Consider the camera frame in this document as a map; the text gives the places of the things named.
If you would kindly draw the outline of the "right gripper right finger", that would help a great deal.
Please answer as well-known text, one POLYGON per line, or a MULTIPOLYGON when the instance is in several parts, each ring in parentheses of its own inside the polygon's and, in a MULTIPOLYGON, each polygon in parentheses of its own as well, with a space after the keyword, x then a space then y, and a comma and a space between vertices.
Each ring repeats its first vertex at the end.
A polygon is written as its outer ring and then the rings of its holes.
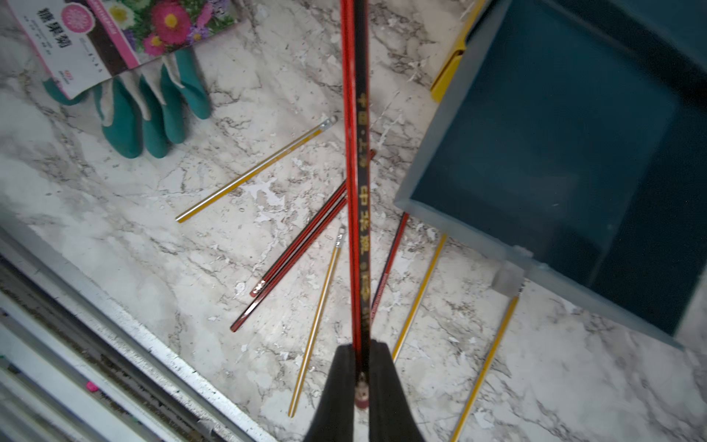
POLYGON ((371 442, 423 442, 414 422, 398 372, 385 343, 373 340, 370 346, 370 412, 371 442))

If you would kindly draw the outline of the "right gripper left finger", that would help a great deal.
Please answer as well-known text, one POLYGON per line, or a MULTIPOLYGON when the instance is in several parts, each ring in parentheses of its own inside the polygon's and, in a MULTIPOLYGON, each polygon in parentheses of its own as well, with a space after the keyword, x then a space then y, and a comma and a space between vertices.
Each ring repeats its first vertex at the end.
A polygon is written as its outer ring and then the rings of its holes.
POLYGON ((354 440, 355 350, 351 344, 340 345, 304 441, 354 440))

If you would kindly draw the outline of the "red pencil diagonal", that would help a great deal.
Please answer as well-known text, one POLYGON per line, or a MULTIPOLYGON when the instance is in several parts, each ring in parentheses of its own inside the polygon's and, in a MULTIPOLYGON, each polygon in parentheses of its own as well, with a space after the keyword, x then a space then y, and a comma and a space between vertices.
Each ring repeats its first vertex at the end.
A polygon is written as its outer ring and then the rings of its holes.
POLYGON ((368 2, 342 1, 341 26, 355 406, 366 409, 372 297, 368 2))
POLYGON ((381 303, 383 293, 384 293, 386 284, 388 282, 388 278, 390 277, 392 266, 394 264, 397 252, 399 250, 401 240, 404 235, 405 228, 407 226, 407 222, 409 220, 409 216, 410 215, 407 212, 402 214, 401 220, 400 220, 398 228, 396 230, 396 234, 395 234, 394 239, 392 241, 392 245, 390 247, 390 252, 388 253, 388 258, 386 259, 386 263, 383 268, 381 278, 379 280, 379 285, 377 286, 377 291, 376 291, 376 294, 375 294, 375 296, 373 298, 373 302, 372 302, 372 307, 371 307, 371 321, 372 322, 375 320, 377 310, 379 309, 379 305, 381 303))

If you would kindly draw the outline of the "red pencil beside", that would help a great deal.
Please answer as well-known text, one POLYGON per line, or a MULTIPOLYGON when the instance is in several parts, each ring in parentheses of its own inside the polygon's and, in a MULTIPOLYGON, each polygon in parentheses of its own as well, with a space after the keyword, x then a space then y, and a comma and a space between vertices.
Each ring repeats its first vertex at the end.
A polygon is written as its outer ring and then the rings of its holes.
POLYGON ((256 286, 250 291, 250 296, 256 298, 266 285, 270 283, 275 274, 285 266, 286 261, 296 252, 296 250, 308 239, 314 232, 315 228, 321 224, 327 215, 333 211, 333 208, 337 203, 340 203, 346 195, 346 182, 343 182, 333 193, 333 195, 326 201, 324 206, 312 217, 311 221, 307 223, 307 226, 303 228, 293 242, 285 249, 285 251, 277 258, 270 269, 264 274, 261 280, 256 284, 256 286))

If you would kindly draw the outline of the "teal drawer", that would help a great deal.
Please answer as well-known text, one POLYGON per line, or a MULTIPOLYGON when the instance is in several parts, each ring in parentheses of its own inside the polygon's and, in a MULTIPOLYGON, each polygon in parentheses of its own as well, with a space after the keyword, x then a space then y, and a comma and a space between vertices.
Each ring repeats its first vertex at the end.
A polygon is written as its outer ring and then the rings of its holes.
POLYGON ((706 267, 703 1, 493 1, 398 208, 672 346, 706 267))

